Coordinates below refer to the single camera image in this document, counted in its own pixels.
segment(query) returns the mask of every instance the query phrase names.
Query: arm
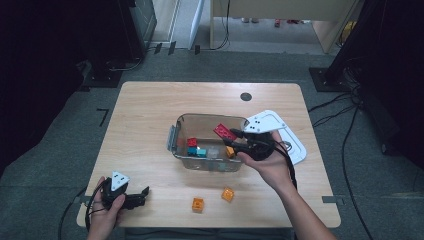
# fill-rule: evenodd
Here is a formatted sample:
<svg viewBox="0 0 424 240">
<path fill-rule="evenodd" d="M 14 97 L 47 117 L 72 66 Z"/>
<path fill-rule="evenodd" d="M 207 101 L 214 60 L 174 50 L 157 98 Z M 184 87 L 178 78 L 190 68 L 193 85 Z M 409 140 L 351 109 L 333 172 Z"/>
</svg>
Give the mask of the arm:
<svg viewBox="0 0 424 240">
<path fill-rule="evenodd" d="M 277 142 L 282 141 L 278 131 L 272 136 Z M 276 191 L 299 239 L 336 239 L 293 186 L 286 160 L 280 153 L 274 151 L 263 161 L 255 161 L 242 152 L 237 155 Z"/>
<path fill-rule="evenodd" d="M 105 180 L 101 177 L 97 186 Z M 125 195 L 118 196 L 109 210 L 106 210 L 102 203 L 100 191 L 94 196 L 93 212 L 91 214 L 91 227 L 88 233 L 87 240 L 105 240 L 109 237 L 113 228 L 120 220 L 120 209 L 125 201 Z"/>
</svg>

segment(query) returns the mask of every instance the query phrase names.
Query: wooden desk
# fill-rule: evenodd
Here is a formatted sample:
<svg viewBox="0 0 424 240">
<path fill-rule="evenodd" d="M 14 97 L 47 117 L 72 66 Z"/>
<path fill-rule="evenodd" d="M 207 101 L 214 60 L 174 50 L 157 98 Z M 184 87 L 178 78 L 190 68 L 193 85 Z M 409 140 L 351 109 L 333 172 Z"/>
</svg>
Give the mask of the wooden desk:
<svg viewBox="0 0 424 240">
<path fill-rule="evenodd" d="M 248 92 L 252 100 L 240 95 Z M 249 117 L 273 110 L 304 144 L 308 155 L 295 165 L 299 192 L 328 227 L 337 227 L 333 196 L 300 87 L 273 83 L 127 82 L 111 117 L 86 195 L 101 176 L 118 171 L 131 178 L 128 194 L 150 186 L 146 205 L 128 211 L 121 227 L 290 227 L 277 194 L 259 174 L 242 166 L 235 173 L 188 170 L 166 149 L 169 128 L 184 113 Z M 231 203 L 221 199 L 225 186 L 235 191 Z M 205 201 L 192 212 L 194 197 Z M 85 206 L 77 222 L 84 225 Z"/>
<path fill-rule="evenodd" d="M 214 18 L 226 17 L 228 0 L 211 0 L 210 47 Z M 313 20 L 324 53 L 328 53 L 355 11 L 359 0 L 231 0 L 229 17 Z"/>
</svg>

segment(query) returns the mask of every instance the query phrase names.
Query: forearm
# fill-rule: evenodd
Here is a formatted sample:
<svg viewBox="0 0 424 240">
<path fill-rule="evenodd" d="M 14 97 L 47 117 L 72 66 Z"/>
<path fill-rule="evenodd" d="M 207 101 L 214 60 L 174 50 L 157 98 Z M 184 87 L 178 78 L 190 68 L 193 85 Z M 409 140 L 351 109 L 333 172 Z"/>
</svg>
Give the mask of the forearm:
<svg viewBox="0 0 424 240">
<path fill-rule="evenodd" d="M 275 191 L 299 239 L 336 239 L 292 185 L 281 186 Z"/>
</svg>

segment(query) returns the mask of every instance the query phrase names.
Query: orange cube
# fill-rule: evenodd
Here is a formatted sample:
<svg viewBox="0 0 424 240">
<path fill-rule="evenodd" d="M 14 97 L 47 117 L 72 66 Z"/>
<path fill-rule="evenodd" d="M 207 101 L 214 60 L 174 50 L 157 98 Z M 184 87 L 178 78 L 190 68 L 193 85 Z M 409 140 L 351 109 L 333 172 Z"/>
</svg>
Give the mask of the orange cube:
<svg viewBox="0 0 424 240">
<path fill-rule="evenodd" d="M 227 200 L 227 202 L 231 202 L 231 200 L 233 200 L 233 197 L 234 197 L 234 190 L 229 187 L 225 187 L 221 197 Z"/>
<path fill-rule="evenodd" d="M 233 158 L 235 156 L 234 149 L 232 147 L 229 147 L 229 146 L 226 146 L 226 147 L 227 147 L 228 158 Z"/>
<path fill-rule="evenodd" d="M 204 202 L 203 198 L 194 198 L 193 199 L 193 205 L 191 208 L 193 209 L 193 212 L 201 213 L 203 211 Z"/>
</svg>

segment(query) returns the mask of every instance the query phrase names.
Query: person's right hand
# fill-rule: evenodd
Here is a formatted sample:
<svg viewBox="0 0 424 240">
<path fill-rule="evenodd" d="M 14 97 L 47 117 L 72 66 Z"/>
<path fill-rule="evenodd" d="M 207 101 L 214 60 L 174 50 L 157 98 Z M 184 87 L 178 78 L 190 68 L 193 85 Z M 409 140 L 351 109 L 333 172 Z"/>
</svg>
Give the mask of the person's right hand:
<svg viewBox="0 0 424 240">
<path fill-rule="evenodd" d="M 277 142 L 282 142 L 281 136 L 278 131 L 273 131 L 272 137 Z M 284 151 L 279 144 L 276 147 Z M 256 169 L 264 181 L 273 189 L 278 186 L 293 185 L 290 179 L 289 169 L 287 167 L 286 159 L 279 152 L 274 151 L 267 159 L 262 161 L 255 161 L 249 155 L 243 152 L 237 153 L 244 164 Z"/>
</svg>

